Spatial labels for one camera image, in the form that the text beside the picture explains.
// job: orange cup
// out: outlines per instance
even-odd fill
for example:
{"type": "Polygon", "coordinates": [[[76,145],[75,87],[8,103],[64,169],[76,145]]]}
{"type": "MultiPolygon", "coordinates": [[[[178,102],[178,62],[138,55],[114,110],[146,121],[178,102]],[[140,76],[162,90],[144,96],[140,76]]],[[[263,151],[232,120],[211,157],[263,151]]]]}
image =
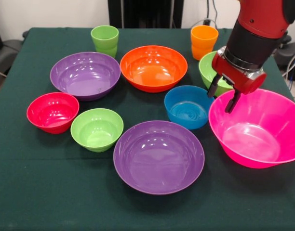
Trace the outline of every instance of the orange cup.
{"type": "Polygon", "coordinates": [[[218,31],[211,26],[199,25],[195,26],[190,31],[191,52],[196,60],[200,60],[207,53],[212,52],[218,31]]]}

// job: purple bowl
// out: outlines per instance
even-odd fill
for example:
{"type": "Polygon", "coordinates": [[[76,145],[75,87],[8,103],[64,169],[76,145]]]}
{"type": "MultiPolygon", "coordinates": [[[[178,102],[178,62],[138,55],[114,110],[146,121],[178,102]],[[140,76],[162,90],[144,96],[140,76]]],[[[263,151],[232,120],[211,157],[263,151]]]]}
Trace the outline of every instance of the purple bowl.
{"type": "Polygon", "coordinates": [[[104,97],[118,82],[119,63],[109,55],[81,52],[64,57],[50,72],[52,84],[81,101],[104,97]]]}
{"type": "Polygon", "coordinates": [[[115,169],[132,188],[152,195],[178,192],[201,174],[204,151],[191,131],[167,121],[128,129],[114,148],[115,169]]]}

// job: bowl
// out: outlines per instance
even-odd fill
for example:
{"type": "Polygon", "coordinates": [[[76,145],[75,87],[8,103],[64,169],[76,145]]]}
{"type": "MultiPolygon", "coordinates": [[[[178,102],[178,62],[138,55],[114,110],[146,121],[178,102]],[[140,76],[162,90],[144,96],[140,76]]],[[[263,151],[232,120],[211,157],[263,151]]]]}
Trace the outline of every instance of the bowl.
{"type": "Polygon", "coordinates": [[[108,94],[121,75],[119,63],[109,55],[81,52],[58,61],[50,72],[52,84],[80,101],[92,101],[108,94]]]}
{"type": "Polygon", "coordinates": [[[171,89],[164,104],[170,121],[187,129],[198,129],[207,123],[213,101],[205,89],[185,85],[171,89]]]}
{"type": "MultiPolygon", "coordinates": [[[[212,60],[216,54],[216,51],[206,54],[202,57],[199,62],[199,71],[203,80],[203,83],[207,87],[210,88],[210,85],[213,81],[213,78],[216,76],[216,71],[212,68],[212,60]]],[[[233,87],[230,86],[225,80],[222,78],[218,82],[218,88],[215,92],[215,96],[220,96],[221,94],[232,90],[233,87]]]]}
{"type": "Polygon", "coordinates": [[[125,78],[139,90],[157,93],[176,85],[187,72],[187,61],[163,46],[144,46],[126,53],[121,60],[125,78]]]}
{"type": "Polygon", "coordinates": [[[108,150],[124,129],[122,118],[106,108],[95,108],[77,116],[71,125],[72,138],[92,152],[108,150]]]}
{"type": "Polygon", "coordinates": [[[113,161],[118,175],[130,187],[165,195],[185,189],[198,178],[204,151],[186,128],[168,121],[148,121],[120,137],[113,161]]]}
{"type": "Polygon", "coordinates": [[[251,168],[295,160],[295,103],[269,90],[241,96],[231,114],[225,107],[234,91],[219,96],[209,121],[227,155],[251,168]]]}
{"type": "Polygon", "coordinates": [[[72,95],[53,92],[35,99],[27,108],[27,119],[34,126],[52,133],[65,132],[79,111],[79,102],[72,95]]]}

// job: table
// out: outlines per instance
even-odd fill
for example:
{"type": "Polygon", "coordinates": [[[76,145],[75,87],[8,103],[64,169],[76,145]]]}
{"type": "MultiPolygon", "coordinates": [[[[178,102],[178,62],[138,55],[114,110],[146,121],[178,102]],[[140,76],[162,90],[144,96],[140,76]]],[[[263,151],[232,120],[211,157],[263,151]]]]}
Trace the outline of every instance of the table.
{"type": "MultiPolygon", "coordinates": [[[[90,28],[33,28],[0,92],[0,230],[228,230],[295,231],[295,162],[249,169],[224,153],[209,124],[193,133],[205,151],[200,177],[168,196],[133,190],[116,173],[113,149],[101,154],[77,145],[70,131],[52,135],[26,119],[38,96],[57,91],[52,66],[66,55],[93,51],[90,28]]],[[[215,49],[231,30],[220,29],[215,49]]],[[[204,87],[191,56],[189,29],[121,29],[116,59],[148,44],[171,47],[188,61],[178,85],[204,87]]],[[[263,88],[292,99],[278,68],[265,63],[263,88]]],[[[116,87],[80,112],[105,107],[118,112],[125,129],[147,120],[168,120],[165,92],[149,94],[121,76],[116,87]]]]}

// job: white wall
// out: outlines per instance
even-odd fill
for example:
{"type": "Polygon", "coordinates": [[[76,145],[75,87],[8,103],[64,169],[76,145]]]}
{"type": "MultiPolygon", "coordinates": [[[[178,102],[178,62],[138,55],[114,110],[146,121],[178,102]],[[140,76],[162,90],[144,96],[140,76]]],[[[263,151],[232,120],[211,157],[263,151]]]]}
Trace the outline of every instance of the white wall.
{"type": "MultiPolygon", "coordinates": [[[[210,18],[215,18],[212,0],[210,1],[210,18]]],[[[218,11],[218,28],[233,28],[240,11],[240,3],[237,0],[215,0],[218,11]]],[[[184,0],[182,27],[190,28],[198,20],[206,17],[206,0],[184,0]]],[[[295,22],[288,28],[289,34],[295,41],[295,22]]]]}
{"type": "MultiPolygon", "coordinates": [[[[215,0],[217,26],[232,28],[240,11],[237,0],[215,0]]],[[[182,27],[206,17],[206,0],[184,0],[182,27]]],[[[212,0],[210,17],[214,19],[212,0]]],[[[109,24],[107,0],[0,0],[0,35],[22,39],[31,27],[94,27],[109,24]]],[[[289,26],[295,40],[295,22],[289,26]]]]}
{"type": "Polygon", "coordinates": [[[0,0],[2,40],[23,39],[31,27],[95,27],[109,24],[107,0],[0,0]]]}

